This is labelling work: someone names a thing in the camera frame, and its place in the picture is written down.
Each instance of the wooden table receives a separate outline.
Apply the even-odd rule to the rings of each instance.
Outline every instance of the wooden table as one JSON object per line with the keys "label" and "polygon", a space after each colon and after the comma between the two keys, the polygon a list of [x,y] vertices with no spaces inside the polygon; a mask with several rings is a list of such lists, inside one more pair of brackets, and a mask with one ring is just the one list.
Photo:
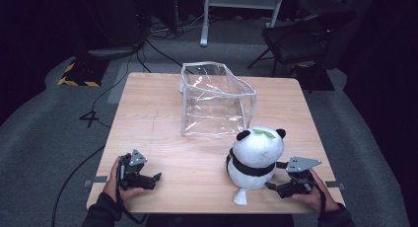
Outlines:
{"label": "wooden table", "polygon": [[[324,181],[335,181],[313,118],[298,81],[283,78],[240,77],[257,92],[251,126],[284,128],[285,151],[291,156],[319,159],[314,169]],[[163,173],[155,189],[125,201],[131,212],[142,213],[307,213],[313,210],[276,191],[248,191],[248,205],[236,205],[239,189],[226,171],[225,160],[235,136],[181,136],[179,74],[131,73],[99,164],[97,176],[108,176],[117,156],[137,149],[147,159],[141,175]],[[289,182],[284,170],[271,181]],[[93,184],[87,206],[95,203],[105,184]],[[344,203],[338,188],[329,189]]]}

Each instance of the person's arm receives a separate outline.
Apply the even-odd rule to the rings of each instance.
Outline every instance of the person's arm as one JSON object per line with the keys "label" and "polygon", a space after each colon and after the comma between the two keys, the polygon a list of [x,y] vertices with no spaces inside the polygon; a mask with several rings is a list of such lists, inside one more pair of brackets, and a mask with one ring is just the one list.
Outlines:
{"label": "person's arm", "polygon": [[[110,178],[104,186],[104,191],[99,195],[98,201],[89,207],[89,211],[83,222],[83,227],[113,227],[114,222],[122,218],[122,210],[116,204],[116,172],[119,159],[120,157],[114,162],[111,168]],[[144,192],[141,188],[128,190],[118,188],[122,200],[129,199]]]}
{"label": "person's arm", "polygon": [[[329,193],[328,188],[319,178],[314,170],[311,170],[313,178],[323,191],[326,197],[325,211],[317,219],[318,227],[355,227],[355,223],[351,219],[351,213],[341,203],[335,202]],[[317,212],[320,212],[320,194],[317,188],[313,188],[309,194],[293,194],[293,199],[306,203],[313,207]]]}

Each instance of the white paper label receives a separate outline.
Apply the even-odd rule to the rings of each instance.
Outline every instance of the white paper label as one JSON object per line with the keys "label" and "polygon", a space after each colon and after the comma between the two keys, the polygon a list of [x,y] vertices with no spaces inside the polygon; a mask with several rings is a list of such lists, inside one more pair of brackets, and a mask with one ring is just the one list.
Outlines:
{"label": "white paper label", "polygon": [[240,189],[236,196],[234,197],[234,203],[239,205],[246,205],[246,191],[245,189]]}

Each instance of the transparent plastic container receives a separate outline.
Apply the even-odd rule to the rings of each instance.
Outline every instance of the transparent plastic container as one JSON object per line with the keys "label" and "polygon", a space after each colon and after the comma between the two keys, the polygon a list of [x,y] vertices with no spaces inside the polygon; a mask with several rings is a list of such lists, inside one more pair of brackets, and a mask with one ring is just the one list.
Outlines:
{"label": "transparent plastic container", "polygon": [[237,135],[247,129],[256,107],[256,92],[225,65],[184,63],[181,135]]}

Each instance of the panda head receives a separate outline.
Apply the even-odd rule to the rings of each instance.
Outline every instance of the panda head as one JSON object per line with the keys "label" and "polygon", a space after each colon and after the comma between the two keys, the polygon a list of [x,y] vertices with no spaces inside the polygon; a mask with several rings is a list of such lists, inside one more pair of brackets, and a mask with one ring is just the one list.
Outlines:
{"label": "panda head", "polygon": [[255,126],[240,132],[233,151],[237,159],[252,168],[265,168],[275,163],[284,151],[284,129]]}

